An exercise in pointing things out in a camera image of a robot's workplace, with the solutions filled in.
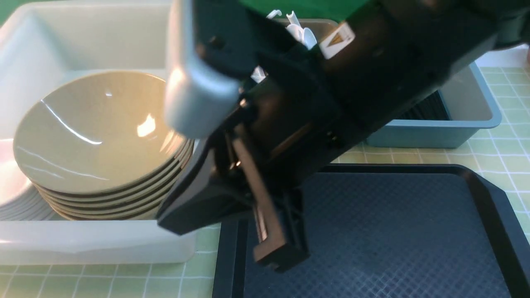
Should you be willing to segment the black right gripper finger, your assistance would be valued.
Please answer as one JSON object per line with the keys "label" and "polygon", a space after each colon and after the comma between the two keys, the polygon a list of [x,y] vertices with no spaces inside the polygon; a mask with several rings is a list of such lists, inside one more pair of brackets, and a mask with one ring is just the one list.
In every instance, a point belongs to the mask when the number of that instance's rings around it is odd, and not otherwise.
{"label": "black right gripper finger", "polygon": [[244,217],[255,200],[228,137],[199,141],[193,156],[157,212],[159,227],[182,236]]}
{"label": "black right gripper finger", "polygon": [[285,187],[264,176],[238,134],[231,132],[230,142],[231,157],[237,158],[230,179],[240,193],[239,200],[252,208],[257,229],[254,261],[285,273],[310,256],[301,189]]}

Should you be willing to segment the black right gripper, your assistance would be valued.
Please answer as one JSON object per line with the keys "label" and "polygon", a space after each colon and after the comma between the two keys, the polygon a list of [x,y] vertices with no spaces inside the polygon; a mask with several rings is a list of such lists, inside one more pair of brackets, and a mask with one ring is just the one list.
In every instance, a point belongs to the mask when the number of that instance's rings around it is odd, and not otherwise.
{"label": "black right gripper", "polygon": [[529,38],[528,0],[369,0],[312,50],[238,0],[193,0],[199,57],[242,95],[190,175],[198,193],[256,178],[293,188],[438,89],[483,53]]}

